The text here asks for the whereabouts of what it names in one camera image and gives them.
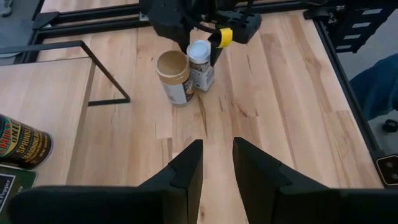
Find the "jar lid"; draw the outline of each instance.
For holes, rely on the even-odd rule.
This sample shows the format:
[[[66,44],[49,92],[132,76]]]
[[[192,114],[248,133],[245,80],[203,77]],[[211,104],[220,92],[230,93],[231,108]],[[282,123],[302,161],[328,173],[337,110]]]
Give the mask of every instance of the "jar lid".
[[[187,49],[189,59],[193,63],[206,63],[210,59],[210,45],[204,40],[197,40]]]

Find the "blue fabric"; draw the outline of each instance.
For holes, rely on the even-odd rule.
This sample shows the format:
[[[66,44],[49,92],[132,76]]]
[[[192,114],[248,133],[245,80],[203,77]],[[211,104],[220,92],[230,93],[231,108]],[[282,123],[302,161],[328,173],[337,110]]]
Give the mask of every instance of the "blue fabric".
[[[396,110],[398,54],[378,61],[373,67],[355,76],[350,83],[367,120]]]

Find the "black metal rod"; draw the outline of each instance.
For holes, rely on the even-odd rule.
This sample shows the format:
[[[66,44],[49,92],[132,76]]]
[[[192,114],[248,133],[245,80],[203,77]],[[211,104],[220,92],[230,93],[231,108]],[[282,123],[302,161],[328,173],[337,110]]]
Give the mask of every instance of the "black metal rod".
[[[95,54],[90,50],[89,47],[82,40],[61,42],[54,44],[41,44],[41,45],[26,45],[18,47],[6,47],[0,49],[0,54],[10,54],[16,52],[40,52],[41,50],[54,50],[54,49],[65,49],[70,47],[81,47],[87,54],[87,56],[92,59],[94,64],[105,74],[105,76],[111,81],[113,85],[122,93],[124,99],[113,99],[113,100],[99,100],[88,102],[88,106],[99,106],[99,105],[110,105],[118,103],[130,103],[130,96],[123,90],[120,84],[113,78],[110,72],[105,68],[105,66],[98,60]]]
[[[132,29],[150,26],[148,21],[140,21],[138,18],[116,19],[111,21],[91,22],[89,24],[55,26],[42,28],[39,35],[43,39],[65,37],[71,35],[94,34],[98,32]]]
[[[246,6],[237,6],[235,10],[245,10]],[[300,10],[306,9],[308,7],[307,4],[304,4],[300,1],[287,1],[287,2],[271,2],[271,3],[262,3],[255,4],[252,7],[252,13],[271,13],[271,12],[285,12],[292,10]]]
[[[360,108],[359,103],[356,100],[354,91],[352,90],[351,85],[349,84],[349,80],[347,79],[345,71],[340,64],[340,61],[337,57],[335,48],[334,48],[333,44],[331,43],[329,35],[327,34],[326,26],[323,24],[322,21],[317,21],[317,20],[314,20],[314,24],[315,24],[315,27],[317,28],[317,31],[319,33],[320,39],[323,43],[323,46],[325,47],[326,53],[328,54],[331,65],[333,66],[333,69],[335,70],[335,73],[340,82],[341,88],[343,89],[343,92],[346,96],[349,107],[351,108],[351,110],[353,112],[353,115],[358,124],[359,130],[361,131],[361,134],[363,135],[363,139],[365,140],[365,143],[369,149],[371,156],[373,157],[373,159],[375,159],[373,152],[380,151],[381,149],[372,134],[372,131],[371,131],[371,128],[369,127],[368,122],[366,121],[366,119],[364,118],[364,116],[361,112],[361,108]]]
[[[39,1],[39,4],[37,5],[37,7],[36,7],[36,9],[35,9],[35,12],[33,13],[32,21],[35,21],[35,20],[36,20],[36,16],[40,13],[40,11],[41,11],[42,8],[43,8],[44,1],[45,1],[45,0],[40,0],[40,1]]]
[[[123,90],[120,84],[113,78],[111,73],[105,68],[105,66],[98,60],[95,54],[87,47],[87,45],[82,41],[81,42],[82,49],[86,52],[86,54],[93,60],[94,64],[104,73],[104,75],[111,81],[113,85],[121,92],[121,94],[125,97],[125,99],[121,100],[122,103],[129,103],[131,101],[130,96]],[[94,102],[90,102],[89,106],[95,105],[105,105],[104,102],[102,104],[95,104]]]
[[[131,16],[139,14],[139,4],[127,4],[122,6],[101,7],[96,9],[77,10],[72,12],[61,12],[52,22],[61,24],[66,22],[79,22],[92,19],[104,19],[118,16]]]
[[[53,43],[53,44],[5,47],[5,48],[0,48],[0,54],[10,54],[10,53],[18,53],[18,52],[30,52],[30,51],[41,51],[41,50],[64,49],[64,48],[70,48],[70,47],[81,47],[82,44],[84,44],[84,42],[82,40],[76,40],[76,41]]]

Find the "black bracket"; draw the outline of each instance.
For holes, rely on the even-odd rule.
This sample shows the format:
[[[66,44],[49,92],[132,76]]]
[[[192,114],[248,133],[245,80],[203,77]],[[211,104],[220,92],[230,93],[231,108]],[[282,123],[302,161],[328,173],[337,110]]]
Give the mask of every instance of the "black bracket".
[[[310,9],[304,11],[304,19],[320,19],[322,21],[327,21],[330,19],[330,13],[326,7],[311,7]]]
[[[39,30],[51,24],[51,22],[58,17],[59,12],[45,12],[37,15],[35,22],[33,23],[33,30]]]

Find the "wooden table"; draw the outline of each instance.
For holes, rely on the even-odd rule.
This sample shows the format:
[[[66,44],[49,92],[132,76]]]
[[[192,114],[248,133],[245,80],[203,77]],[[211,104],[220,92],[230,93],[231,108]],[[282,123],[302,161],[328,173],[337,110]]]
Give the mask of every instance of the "wooden table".
[[[60,3],[53,6],[45,9],[65,11]],[[74,6],[67,10],[81,9]],[[192,32],[192,40],[206,37]],[[233,137],[242,136],[329,187],[382,187],[318,33],[302,11],[263,15],[250,43],[223,51],[210,91],[183,108],[167,101],[154,69],[156,57],[178,49],[176,43],[151,27],[45,42],[80,39],[132,103],[88,108],[67,184],[139,185],[194,139],[203,139],[199,222],[246,223],[231,153]],[[56,50],[41,53],[40,60],[82,55]],[[118,97],[117,90],[96,75],[91,100],[106,97]]]
[[[0,113],[50,133],[36,185],[66,184],[80,142],[95,66],[90,58],[0,67]]]

